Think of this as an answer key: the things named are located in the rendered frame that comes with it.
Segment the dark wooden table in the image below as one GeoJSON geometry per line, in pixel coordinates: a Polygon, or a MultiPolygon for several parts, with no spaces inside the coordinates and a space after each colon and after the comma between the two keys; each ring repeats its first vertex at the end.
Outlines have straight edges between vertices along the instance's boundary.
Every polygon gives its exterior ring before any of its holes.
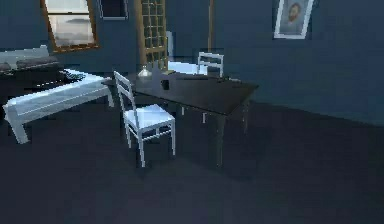
{"type": "Polygon", "coordinates": [[[233,81],[229,78],[180,72],[166,75],[155,70],[149,77],[139,77],[135,73],[131,73],[126,78],[133,85],[133,92],[136,94],[154,97],[215,115],[217,117],[218,167],[222,165],[223,139],[227,117],[238,107],[244,106],[244,130],[247,130],[249,98],[258,88],[258,85],[233,81]],[[161,85],[161,81],[165,79],[170,84],[168,90],[164,90],[161,85]]]}

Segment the white wooden chair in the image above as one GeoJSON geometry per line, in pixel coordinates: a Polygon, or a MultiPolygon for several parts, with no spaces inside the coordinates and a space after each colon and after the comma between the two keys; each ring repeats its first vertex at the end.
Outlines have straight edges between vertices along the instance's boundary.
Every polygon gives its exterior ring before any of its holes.
{"type": "Polygon", "coordinates": [[[224,74],[224,56],[221,54],[200,52],[198,54],[197,72],[200,72],[201,67],[213,67],[219,70],[219,76],[224,74]]]}
{"type": "Polygon", "coordinates": [[[163,135],[170,135],[172,155],[175,156],[175,118],[157,104],[137,107],[131,82],[117,71],[114,71],[113,74],[128,146],[132,147],[131,136],[134,136],[138,142],[140,165],[146,166],[144,142],[163,135]]]}

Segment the wooden glass pane door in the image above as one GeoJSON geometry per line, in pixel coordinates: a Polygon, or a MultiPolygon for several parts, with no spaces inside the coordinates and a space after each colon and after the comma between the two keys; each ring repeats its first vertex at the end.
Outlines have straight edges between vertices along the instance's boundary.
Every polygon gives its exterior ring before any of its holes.
{"type": "Polygon", "coordinates": [[[134,0],[140,63],[168,69],[165,0],[134,0]]]}

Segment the white framed dark picture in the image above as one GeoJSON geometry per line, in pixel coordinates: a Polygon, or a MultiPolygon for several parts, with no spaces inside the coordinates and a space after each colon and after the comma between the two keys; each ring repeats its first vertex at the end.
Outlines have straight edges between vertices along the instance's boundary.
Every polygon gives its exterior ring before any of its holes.
{"type": "Polygon", "coordinates": [[[128,0],[98,0],[103,20],[126,20],[129,17],[128,0]]]}

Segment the white framed portrait picture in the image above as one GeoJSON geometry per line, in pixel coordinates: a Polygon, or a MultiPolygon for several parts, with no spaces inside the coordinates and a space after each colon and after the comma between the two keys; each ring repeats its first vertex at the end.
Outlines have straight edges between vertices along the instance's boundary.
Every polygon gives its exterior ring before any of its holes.
{"type": "Polygon", "coordinates": [[[274,37],[305,39],[314,0],[279,0],[274,37]]]}

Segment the brown framed window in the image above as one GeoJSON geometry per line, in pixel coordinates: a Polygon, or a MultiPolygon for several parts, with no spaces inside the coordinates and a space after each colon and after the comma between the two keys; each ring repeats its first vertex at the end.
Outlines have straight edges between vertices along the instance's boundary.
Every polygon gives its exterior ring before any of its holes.
{"type": "Polygon", "coordinates": [[[93,0],[40,0],[55,53],[98,48],[93,0]]]}

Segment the dark grey pillow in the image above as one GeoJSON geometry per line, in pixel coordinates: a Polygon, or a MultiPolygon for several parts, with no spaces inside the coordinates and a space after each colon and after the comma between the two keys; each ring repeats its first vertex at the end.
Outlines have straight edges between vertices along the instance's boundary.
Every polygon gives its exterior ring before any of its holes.
{"type": "Polygon", "coordinates": [[[35,66],[44,66],[58,63],[58,59],[55,56],[39,57],[39,58],[29,58],[24,60],[18,60],[16,62],[18,69],[30,68],[35,66]]]}

